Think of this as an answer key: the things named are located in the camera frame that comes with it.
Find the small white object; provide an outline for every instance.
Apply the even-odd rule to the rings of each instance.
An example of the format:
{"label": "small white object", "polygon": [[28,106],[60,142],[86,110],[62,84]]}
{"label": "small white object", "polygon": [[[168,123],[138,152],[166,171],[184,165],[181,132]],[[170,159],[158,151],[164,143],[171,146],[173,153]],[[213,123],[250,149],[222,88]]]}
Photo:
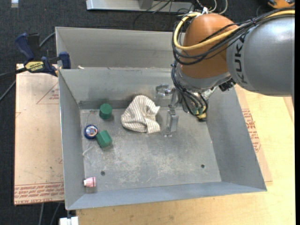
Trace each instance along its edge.
{"label": "small white object", "polygon": [[60,225],[79,225],[78,217],[62,217],[60,219]]}

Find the white cable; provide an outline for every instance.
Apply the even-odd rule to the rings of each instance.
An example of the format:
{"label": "white cable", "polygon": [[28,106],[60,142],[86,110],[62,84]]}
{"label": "white cable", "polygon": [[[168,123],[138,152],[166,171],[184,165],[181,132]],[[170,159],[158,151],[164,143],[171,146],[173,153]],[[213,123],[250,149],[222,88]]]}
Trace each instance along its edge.
{"label": "white cable", "polygon": [[209,11],[209,13],[212,13],[213,11],[215,11],[216,10],[216,8],[217,8],[217,1],[216,0],[214,0],[214,2],[215,2],[215,7],[211,10],[211,11]]}
{"label": "white cable", "polygon": [[224,8],[224,10],[223,10],[222,12],[220,12],[219,14],[223,14],[224,12],[226,12],[227,8],[228,8],[228,0],[225,0],[225,8]]}

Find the green block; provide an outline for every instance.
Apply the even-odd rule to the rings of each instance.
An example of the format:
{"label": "green block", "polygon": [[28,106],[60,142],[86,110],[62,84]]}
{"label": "green block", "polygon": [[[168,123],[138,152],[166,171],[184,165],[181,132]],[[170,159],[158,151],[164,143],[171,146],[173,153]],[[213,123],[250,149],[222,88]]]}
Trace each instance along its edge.
{"label": "green block", "polygon": [[107,103],[104,103],[100,106],[99,116],[106,120],[109,119],[112,115],[113,108]]}
{"label": "green block", "polygon": [[99,132],[96,135],[96,140],[97,140],[100,148],[105,148],[113,142],[112,138],[109,136],[109,134],[106,130]]}

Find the striped cloth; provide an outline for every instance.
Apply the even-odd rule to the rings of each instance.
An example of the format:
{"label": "striped cloth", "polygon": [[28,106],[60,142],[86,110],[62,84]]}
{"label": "striped cloth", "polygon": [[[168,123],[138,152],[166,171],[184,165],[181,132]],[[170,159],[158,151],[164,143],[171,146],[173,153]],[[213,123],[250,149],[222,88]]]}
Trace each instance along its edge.
{"label": "striped cloth", "polygon": [[160,125],[156,122],[155,115],[160,106],[146,96],[136,96],[128,108],[121,115],[123,127],[141,133],[155,133],[160,131]]}

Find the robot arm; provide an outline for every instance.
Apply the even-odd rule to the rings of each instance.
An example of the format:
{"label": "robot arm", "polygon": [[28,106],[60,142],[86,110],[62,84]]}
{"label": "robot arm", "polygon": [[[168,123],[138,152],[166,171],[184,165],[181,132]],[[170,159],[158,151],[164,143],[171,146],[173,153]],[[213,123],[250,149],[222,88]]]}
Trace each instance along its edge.
{"label": "robot arm", "polygon": [[[292,95],[294,13],[292,8],[277,9],[242,23],[218,14],[187,14],[172,39],[175,87],[181,87],[183,97],[183,91],[202,95],[233,79],[250,91]],[[181,45],[180,29],[189,20]]]}

